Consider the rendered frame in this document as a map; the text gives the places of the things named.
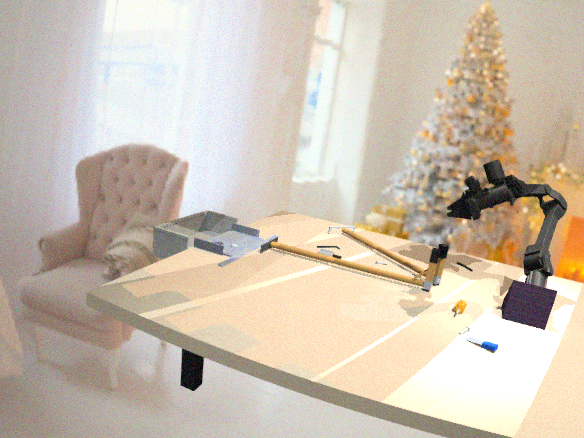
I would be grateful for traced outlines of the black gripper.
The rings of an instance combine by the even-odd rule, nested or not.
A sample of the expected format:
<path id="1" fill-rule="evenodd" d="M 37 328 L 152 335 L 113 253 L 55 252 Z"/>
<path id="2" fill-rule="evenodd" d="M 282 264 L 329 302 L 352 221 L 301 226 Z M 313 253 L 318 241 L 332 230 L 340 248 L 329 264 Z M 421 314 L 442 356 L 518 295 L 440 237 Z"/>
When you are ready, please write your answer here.
<path id="1" fill-rule="evenodd" d="M 465 190 L 466 194 L 463 192 L 460 199 L 447 207 L 448 210 L 451 210 L 447 213 L 447 216 L 470 220 L 472 220 L 471 217 L 473 217 L 473 220 L 479 219 L 481 210 L 489 207 L 492 209 L 496 205 L 491 187 L 486 187 L 482 191 L 487 192 L 481 197 L 474 198 L 470 189 Z"/>

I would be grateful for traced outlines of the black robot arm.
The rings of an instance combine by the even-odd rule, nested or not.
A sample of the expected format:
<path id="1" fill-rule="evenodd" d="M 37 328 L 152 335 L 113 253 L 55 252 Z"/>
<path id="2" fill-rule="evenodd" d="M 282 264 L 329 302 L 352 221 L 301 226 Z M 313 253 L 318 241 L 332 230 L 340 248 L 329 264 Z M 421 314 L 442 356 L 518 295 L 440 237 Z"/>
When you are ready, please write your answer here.
<path id="1" fill-rule="evenodd" d="M 483 167 L 489 184 L 495 185 L 495 187 L 491 187 L 491 191 L 496 205 L 510 202 L 512 206 L 520 197 L 539 198 L 540 207 L 543 209 L 545 218 L 537 236 L 537 241 L 535 244 L 529 245 L 524 253 L 523 266 L 524 275 L 526 276 L 525 283 L 546 288 L 548 276 L 552 276 L 554 273 L 548 249 L 556 224 L 566 213 L 567 202 L 562 194 L 553 190 L 549 184 L 525 184 L 524 181 L 519 180 L 513 174 L 505 176 L 499 159 L 485 163 Z M 473 175 L 465 179 L 465 183 L 474 198 L 481 197 L 487 192 L 482 191 L 481 184 Z M 546 195 L 553 198 L 553 200 L 545 202 L 543 197 Z"/>

